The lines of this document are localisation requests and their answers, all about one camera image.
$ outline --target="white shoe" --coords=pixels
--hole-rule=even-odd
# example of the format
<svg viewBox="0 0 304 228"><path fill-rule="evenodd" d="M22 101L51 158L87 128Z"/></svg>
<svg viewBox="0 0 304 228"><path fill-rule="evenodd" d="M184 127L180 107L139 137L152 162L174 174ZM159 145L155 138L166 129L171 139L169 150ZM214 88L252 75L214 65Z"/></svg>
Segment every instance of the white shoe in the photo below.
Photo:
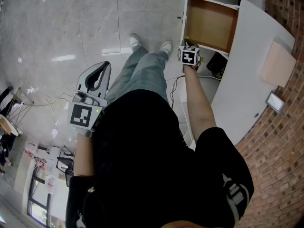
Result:
<svg viewBox="0 0 304 228"><path fill-rule="evenodd" d="M172 52L172 43L171 41L165 41L162 45L161 45L161 51L164 51L165 53L168 54L168 56L170 56L171 52Z"/></svg>
<svg viewBox="0 0 304 228"><path fill-rule="evenodd" d="M129 44L130 44L130 48L132 49L132 51L134 51L134 47L135 46L141 46L141 41L139 40L139 38L135 35L135 34L131 34L129 35Z"/></svg>

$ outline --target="forearm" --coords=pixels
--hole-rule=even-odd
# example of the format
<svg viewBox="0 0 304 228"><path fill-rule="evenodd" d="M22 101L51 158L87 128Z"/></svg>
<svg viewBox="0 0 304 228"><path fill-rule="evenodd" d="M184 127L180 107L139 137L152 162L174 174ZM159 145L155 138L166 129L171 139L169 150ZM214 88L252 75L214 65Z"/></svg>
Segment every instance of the forearm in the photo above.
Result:
<svg viewBox="0 0 304 228"><path fill-rule="evenodd" d="M74 160L75 176L94 176L92 138L77 135L77 146Z"/></svg>
<svg viewBox="0 0 304 228"><path fill-rule="evenodd" d="M213 111L200 84L196 71L184 66L187 91L187 108L195 142L203 131L216 127Z"/></svg>

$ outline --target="white cabinet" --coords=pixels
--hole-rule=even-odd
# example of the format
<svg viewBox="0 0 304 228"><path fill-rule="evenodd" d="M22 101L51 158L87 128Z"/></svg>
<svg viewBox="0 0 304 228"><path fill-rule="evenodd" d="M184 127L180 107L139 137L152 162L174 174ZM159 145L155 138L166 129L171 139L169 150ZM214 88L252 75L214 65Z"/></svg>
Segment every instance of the white cabinet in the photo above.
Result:
<svg viewBox="0 0 304 228"><path fill-rule="evenodd" d="M217 126L237 144L264 111L270 92L277 88L259 76L272 42L277 41L291 53L295 39L246 0L240 6L185 0L181 39L185 36L228 58L211 107Z"/></svg>

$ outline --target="light blue jeans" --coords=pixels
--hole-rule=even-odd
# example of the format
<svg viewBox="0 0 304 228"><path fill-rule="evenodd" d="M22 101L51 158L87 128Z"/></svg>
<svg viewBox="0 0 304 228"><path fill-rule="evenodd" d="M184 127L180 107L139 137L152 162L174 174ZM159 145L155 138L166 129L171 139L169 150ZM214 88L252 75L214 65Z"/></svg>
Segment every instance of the light blue jeans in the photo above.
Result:
<svg viewBox="0 0 304 228"><path fill-rule="evenodd" d="M163 74L168 59L167 53L163 51L147 53L142 46L136 46L105 99L112 103L130 91L145 89L158 93L168 102L167 83Z"/></svg>

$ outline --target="concrete floor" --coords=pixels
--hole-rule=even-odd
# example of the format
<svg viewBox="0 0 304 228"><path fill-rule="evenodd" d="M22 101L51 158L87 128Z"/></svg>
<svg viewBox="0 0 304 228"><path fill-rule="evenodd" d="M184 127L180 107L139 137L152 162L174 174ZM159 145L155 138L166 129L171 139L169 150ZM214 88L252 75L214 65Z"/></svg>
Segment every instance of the concrete floor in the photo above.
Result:
<svg viewBox="0 0 304 228"><path fill-rule="evenodd" d="M80 74L106 60L112 65L111 84L130 55L130 33L137 33L150 52L171 40L175 49L164 74L166 79L178 77L182 71L176 47L182 21L176 17L183 15L183 6L184 0L5 0L0 13L0 91L12 84L36 105L47 104L47 95L72 95ZM168 95L173 82L168 82ZM178 91L175 95L174 110L184 122ZM66 104L58 100L53 105L53 123L65 138L55 129L49 106L33 107L20 129L42 145L75 146Z"/></svg>

